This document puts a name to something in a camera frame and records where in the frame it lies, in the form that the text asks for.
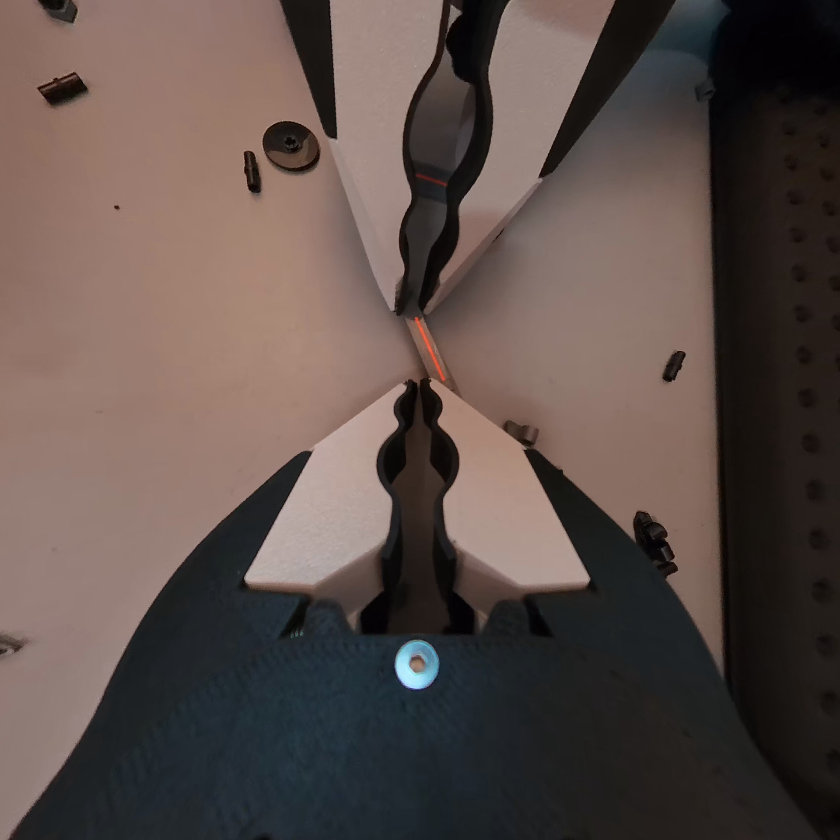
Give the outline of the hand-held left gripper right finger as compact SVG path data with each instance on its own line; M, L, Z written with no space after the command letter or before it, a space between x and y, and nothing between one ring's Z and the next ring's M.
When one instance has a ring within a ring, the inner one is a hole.
M581 592L591 576L513 436L438 382L423 384L437 588L452 632L473 632L504 601Z

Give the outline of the short black lego connector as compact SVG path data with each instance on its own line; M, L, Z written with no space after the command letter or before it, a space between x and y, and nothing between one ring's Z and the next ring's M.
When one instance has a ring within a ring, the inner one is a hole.
M37 86L38 93L50 107L58 107L86 96L89 89L85 81L72 71L61 77L54 77Z

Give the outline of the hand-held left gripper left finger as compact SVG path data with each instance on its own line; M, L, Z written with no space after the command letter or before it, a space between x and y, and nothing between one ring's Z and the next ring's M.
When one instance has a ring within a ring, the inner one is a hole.
M366 631L387 627L403 569L396 478L406 467L415 383L392 388L306 453L245 585L338 603Z

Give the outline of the black dimpled foam mat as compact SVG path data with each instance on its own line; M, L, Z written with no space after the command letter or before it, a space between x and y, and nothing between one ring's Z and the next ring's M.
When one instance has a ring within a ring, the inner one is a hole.
M715 85L728 677L784 787L838 838L838 85Z

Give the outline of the black lego ball-joint connector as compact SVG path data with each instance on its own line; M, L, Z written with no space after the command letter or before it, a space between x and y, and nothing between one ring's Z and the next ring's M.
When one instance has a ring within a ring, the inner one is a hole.
M668 531L659 521L646 511L637 511L633 518L633 530L637 546L663 577L678 571L675 553L668 542Z

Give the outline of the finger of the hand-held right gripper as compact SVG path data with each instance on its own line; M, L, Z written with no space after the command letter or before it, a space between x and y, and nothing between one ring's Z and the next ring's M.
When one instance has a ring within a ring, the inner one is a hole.
M432 312L541 183L541 171L615 3L485 2L469 58L475 115L448 181L420 308Z
M337 121L332 157L374 280L396 315L408 295L406 226L417 199L411 128L443 56L449 6L329 4Z

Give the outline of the black round lego dish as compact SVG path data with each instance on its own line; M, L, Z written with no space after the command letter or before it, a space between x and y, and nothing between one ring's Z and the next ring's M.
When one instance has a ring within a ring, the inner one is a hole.
M262 148L268 161L285 172L308 171L320 158L316 135L294 121L271 124L263 134Z

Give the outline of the grey lego piece red stripe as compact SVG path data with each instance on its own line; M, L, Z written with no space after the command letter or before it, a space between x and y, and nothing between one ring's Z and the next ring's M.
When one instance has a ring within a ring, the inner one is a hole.
M438 348L424 315L422 313L407 314L404 316L404 321L413 338L427 377L460 396L455 379Z

